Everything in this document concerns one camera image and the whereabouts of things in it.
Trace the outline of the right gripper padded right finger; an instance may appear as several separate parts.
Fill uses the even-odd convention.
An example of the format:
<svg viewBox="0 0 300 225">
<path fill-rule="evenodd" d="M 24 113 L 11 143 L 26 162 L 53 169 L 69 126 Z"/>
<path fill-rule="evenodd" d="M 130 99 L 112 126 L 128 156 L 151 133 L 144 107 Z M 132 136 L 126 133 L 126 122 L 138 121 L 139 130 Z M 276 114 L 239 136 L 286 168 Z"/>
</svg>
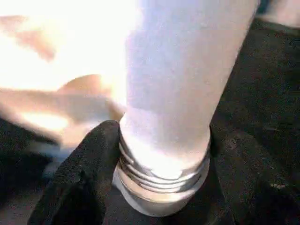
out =
<svg viewBox="0 0 300 225">
<path fill-rule="evenodd" d="M 231 127 L 211 127 L 218 181 L 238 225 L 298 225 L 300 192 L 256 139 Z"/>
</svg>

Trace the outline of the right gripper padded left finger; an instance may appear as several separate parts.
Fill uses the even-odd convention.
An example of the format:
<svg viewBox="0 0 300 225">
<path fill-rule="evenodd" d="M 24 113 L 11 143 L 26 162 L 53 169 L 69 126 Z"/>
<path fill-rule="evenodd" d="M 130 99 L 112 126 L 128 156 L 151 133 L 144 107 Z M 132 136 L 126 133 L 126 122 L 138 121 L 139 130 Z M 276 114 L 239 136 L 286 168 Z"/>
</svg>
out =
<svg viewBox="0 0 300 225">
<path fill-rule="evenodd" d="M 30 225 L 100 225 L 120 158 L 120 126 L 92 129 L 59 166 L 36 204 Z"/>
</svg>

